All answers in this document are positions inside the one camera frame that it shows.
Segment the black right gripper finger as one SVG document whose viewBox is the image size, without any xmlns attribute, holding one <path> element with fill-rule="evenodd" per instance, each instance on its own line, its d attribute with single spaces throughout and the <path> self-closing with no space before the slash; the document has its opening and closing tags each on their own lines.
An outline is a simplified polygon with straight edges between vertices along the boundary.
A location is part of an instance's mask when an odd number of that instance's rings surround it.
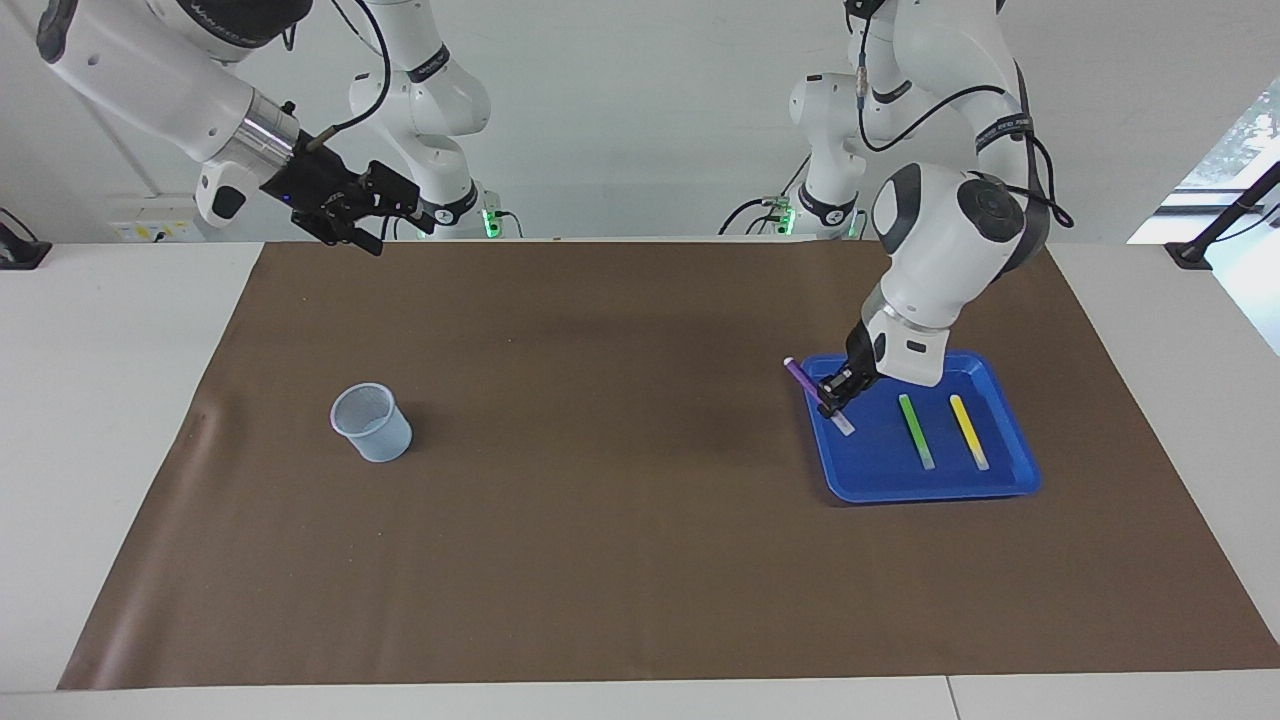
<svg viewBox="0 0 1280 720">
<path fill-rule="evenodd" d="M 371 197 L 375 217 L 401 219 L 428 236 L 435 233 L 435 218 L 416 183 L 380 161 L 371 163 Z"/>
<path fill-rule="evenodd" d="M 328 246 L 351 245 L 379 258 L 383 254 L 384 240 L 357 225 L 325 225 L 321 228 L 321 242 Z"/>
</svg>

